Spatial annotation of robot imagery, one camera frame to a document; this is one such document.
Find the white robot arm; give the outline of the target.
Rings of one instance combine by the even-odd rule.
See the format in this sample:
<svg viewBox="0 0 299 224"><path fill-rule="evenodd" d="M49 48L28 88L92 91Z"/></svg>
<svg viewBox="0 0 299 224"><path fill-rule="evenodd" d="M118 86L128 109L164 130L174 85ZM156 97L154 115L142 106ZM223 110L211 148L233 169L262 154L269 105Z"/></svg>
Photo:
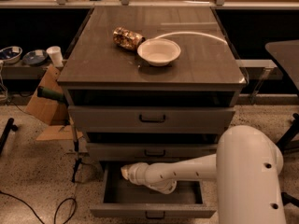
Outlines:
<svg viewBox="0 0 299 224"><path fill-rule="evenodd" d="M217 180L219 224L286 224L278 176L283 157L261 131L234 126L221 136L217 151L173 163L138 162L121 168L131 183L163 194L179 181Z"/></svg>

